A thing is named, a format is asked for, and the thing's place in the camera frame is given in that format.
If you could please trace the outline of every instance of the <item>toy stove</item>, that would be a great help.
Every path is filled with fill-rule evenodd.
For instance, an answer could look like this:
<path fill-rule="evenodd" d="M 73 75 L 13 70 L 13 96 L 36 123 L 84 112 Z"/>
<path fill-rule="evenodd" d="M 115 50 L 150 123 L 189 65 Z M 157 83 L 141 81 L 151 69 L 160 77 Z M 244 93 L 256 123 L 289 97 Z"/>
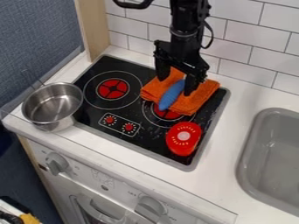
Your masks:
<path fill-rule="evenodd" d="M 140 98 L 140 89 L 155 77 L 155 70 L 124 60 L 103 56 L 75 82 L 84 94 L 77 115 L 79 126 L 132 150 L 179 169 L 196 165 L 208 133 L 221 114 L 227 90 L 219 89 L 194 115 L 179 115 Z M 188 157 L 172 153 L 165 141 L 171 127 L 181 122 L 201 126 L 203 135 Z"/>

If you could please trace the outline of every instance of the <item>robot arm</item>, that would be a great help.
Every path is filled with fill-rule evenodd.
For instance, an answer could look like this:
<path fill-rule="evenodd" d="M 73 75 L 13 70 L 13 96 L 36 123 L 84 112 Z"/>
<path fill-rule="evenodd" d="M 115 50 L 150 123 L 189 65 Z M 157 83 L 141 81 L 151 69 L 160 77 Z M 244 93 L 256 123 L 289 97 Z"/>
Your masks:
<path fill-rule="evenodd" d="M 130 9 L 146 9 L 154 0 L 141 3 L 124 3 L 113 0 L 117 5 Z M 170 42 L 156 40 L 154 51 L 156 76 L 160 81 L 170 75 L 170 67 L 186 74 L 184 95 L 190 95 L 205 81 L 209 65 L 201 58 L 199 51 L 207 48 L 213 40 L 211 26 L 205 19 L 210 16 L 211 5 L 208 0 L 170 0 L 172 23 Z M 212 33 L 210 43 L 203 47 L 204 30 Z"/>

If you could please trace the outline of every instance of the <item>gray sink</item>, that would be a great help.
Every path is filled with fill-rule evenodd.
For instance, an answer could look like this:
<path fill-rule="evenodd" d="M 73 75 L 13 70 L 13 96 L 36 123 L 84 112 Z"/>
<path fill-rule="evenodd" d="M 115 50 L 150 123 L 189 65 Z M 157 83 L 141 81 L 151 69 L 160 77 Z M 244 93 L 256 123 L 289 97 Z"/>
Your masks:
<path fill-rule="evenodd" d="M 299 216 L 299 114 L 269 108 L 255 118 L 237 168 L 250 196 Z"/>

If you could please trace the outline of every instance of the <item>red knob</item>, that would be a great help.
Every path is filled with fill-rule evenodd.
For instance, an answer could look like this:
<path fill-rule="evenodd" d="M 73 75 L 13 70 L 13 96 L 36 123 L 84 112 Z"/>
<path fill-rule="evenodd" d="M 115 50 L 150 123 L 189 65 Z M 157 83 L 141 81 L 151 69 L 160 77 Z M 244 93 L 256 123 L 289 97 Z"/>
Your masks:
<path fill-rule="evenodd" d="M 134 125 L 132 123 L 126 123 L 124 128 L 126 131 L 131 131 L 134 129 Z"/>
<path fill-rule="evenodd" d="M 107 124 L 111 124 L 111 123 L 114 123 L 115 122 L 115 118 L 112 117 L 112 116 L 109 116 L 105 119 L 106 123 Z"/>

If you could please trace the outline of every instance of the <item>stove knob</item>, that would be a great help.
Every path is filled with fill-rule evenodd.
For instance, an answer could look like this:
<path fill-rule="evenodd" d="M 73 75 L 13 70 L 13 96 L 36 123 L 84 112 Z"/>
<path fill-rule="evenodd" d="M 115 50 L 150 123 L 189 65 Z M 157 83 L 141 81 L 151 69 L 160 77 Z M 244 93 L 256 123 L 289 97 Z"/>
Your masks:
<path fill-rule="evenodd" d="M 70 168 L 70 165 L 65 158 L 60 154 L 51 152 L 45 159 L 46 165 L 49 167 L 52 175 L 58 176 L 61 172 L 66 172 Z"/>
<path fill-rule="evenodd" d="M 124 125 L 124 129 L 126 130 L 126 131 L 132 131 L 133 129 L 134 129 L 134 124 L 133 123 L 130 123 L 130 122 L 128 122 L 128 123 L 126 123 L 125 125 Z"/>
<path fill-rule="evenodd" d="M 157 200 L 148 196 L 143 196 L 136 208 L 135 212 L 145 219 L 155 224 L 171 224 L 170 218 L 164 206 Z"/>
<path fill-rule="evenodd" d="M 114 116 L 108 116 L 108 117 L 106 117 L 105 118 L 105 123 L 106 124 L 110 124 L 110 125 L 113 125 L 113 124 L 115 124 L 116 123 L 116 118 L 114 117 Z"/>

